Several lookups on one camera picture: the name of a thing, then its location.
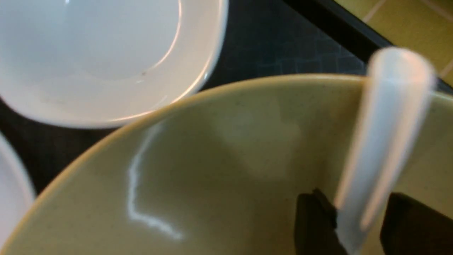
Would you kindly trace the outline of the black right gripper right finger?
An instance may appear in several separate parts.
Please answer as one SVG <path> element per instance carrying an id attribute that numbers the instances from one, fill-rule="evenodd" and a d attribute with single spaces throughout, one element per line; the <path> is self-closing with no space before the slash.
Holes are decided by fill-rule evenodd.
<path id="1" fill-rule="evenodd" d="M 451 255 L 453 220 L 403 193 L 391 193 L 380 231 L 386 255 Z"/>

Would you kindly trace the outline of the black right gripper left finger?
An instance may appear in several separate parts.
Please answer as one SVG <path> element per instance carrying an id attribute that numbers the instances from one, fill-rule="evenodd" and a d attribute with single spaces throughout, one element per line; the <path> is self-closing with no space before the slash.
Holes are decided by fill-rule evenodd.
<path id="1" fill-rule="evenodd" d="M 337 210 L 318 188 L 297 196 L 294 221 L 296 255 L 346 255 L 336 234 Z"/>

